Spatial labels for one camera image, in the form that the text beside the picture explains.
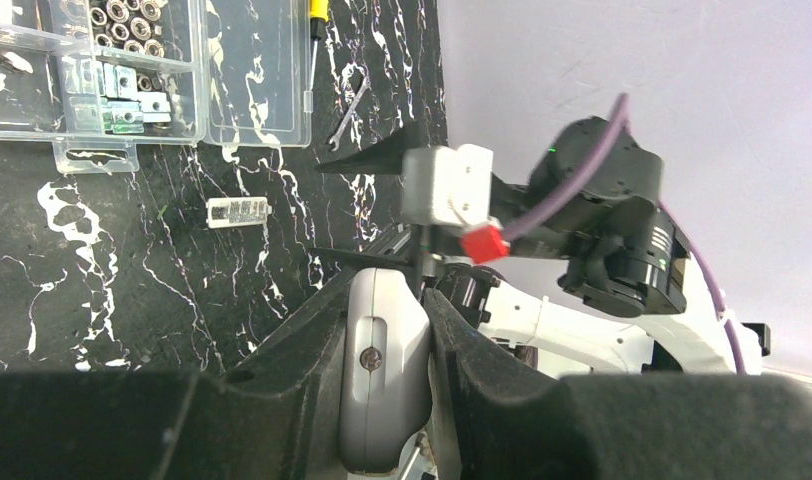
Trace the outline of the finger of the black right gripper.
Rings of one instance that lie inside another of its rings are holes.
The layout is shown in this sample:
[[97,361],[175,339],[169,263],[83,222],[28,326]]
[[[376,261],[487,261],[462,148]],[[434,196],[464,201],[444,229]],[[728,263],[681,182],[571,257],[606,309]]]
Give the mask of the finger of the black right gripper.
[[431,142],[422,124],[410,121],[367,148],[317,165],[315,171],[321,174],[405,176],[430,164],[443,147],[443,143]]
[[386,256],[374,253],[352,252],[333,248],[313,247],[309,250],[312,255],[320,257],[322,260],[339,263],[342,266],[355,270],[366,268],[383,268],[406,271],[413,269],[414,265],[405,259]]

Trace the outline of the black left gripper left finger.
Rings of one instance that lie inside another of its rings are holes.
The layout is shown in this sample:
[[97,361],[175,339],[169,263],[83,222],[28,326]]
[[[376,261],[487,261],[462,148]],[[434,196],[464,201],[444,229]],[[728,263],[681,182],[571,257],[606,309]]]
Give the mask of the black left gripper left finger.
[[0,479],[344,479],[338,414],[351,271],[221,377],[0,374]]

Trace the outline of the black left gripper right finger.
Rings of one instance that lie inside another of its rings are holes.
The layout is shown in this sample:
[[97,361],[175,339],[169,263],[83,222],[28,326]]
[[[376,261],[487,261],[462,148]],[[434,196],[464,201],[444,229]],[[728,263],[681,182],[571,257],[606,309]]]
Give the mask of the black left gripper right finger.
[[429,290],[443,479],[812,479],[812,397],[779,376],[551,379]]

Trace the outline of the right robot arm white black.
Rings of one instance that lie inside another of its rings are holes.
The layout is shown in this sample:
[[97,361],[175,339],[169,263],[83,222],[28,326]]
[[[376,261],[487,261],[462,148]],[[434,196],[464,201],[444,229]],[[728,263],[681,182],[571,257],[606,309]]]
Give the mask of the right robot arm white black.
[[749,374],[769,351],[764,324],[737,321],[708,267],[660,204],[662,159],[626,118],[571,123],[525,185],[500,180],[489,149],[421,146],[409,124],[327,174],[396,175],[402,254],[319,248],[354,270],[345,377],[388,386],[418,376],[438,320],[497,346],[548,352],[571,373]]

